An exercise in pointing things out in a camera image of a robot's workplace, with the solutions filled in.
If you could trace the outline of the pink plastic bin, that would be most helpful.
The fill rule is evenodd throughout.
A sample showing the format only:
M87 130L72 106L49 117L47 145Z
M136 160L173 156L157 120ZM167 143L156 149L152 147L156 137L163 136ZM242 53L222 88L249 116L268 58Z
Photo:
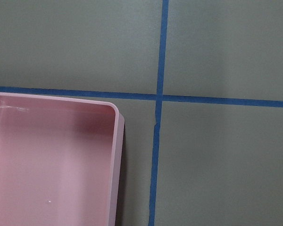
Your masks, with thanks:
M124 125L110 102L0 92L0 226L113 226Z

